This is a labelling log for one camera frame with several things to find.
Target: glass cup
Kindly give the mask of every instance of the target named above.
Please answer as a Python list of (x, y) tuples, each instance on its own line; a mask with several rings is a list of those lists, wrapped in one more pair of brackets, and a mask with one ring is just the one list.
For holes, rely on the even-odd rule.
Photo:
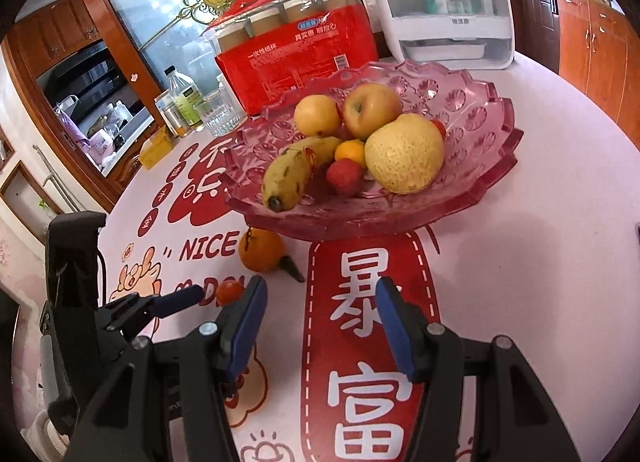
[(244, 119), (243, 114), (233, 109), (224, 88), (210, 92), (194, 108), (214, 137), (235, 130)]

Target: bottle label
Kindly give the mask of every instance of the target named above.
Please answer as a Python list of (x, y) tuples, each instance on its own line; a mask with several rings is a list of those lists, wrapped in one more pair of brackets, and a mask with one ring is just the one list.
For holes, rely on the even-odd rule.
[(193, 108), (193, 104), (198, 99), (200, 99), (200, 93), (197, 89), (189, 87), (174, 100), (180, 114), (182, 114), (182, 117), (190, 126), (196, 125), (200, 122), (200, 116), (198, 116), (198, 113)]

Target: red ball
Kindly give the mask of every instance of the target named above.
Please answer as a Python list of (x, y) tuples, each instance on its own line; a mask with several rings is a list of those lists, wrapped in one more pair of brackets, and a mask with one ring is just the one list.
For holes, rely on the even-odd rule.
[(353, 197), (362, 189), (364, 173), (351, 159), (336, 161), (326, 172), (326, 181), (343, 197)]

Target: cherry tomato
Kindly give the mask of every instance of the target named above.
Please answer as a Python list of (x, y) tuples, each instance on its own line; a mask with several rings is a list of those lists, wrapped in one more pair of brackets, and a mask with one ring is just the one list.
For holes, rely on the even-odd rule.
[(220, 307), (237, 301), (242, 296), (244, 287), (237, 280), (225, 280), (220, 283), (216, 291), (216, 301)]
[(442, 121), (438, 121), (437, 119), (432, 119), (431, 122), (436, 125), (436, 128), (440, 131), (440, 135), (442, 135), (442, 140), (444, 141), (447, 137), (447, 129), (445, 128)]

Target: black cable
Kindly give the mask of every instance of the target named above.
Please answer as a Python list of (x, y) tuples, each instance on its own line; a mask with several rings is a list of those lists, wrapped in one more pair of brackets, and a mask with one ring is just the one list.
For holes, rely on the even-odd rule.
[(104, 256), (98, 249), (98, 258), (100, 259), (100, 267), (102, 268), (102, 306), (107, 304), (107, 267), (104, 264)]

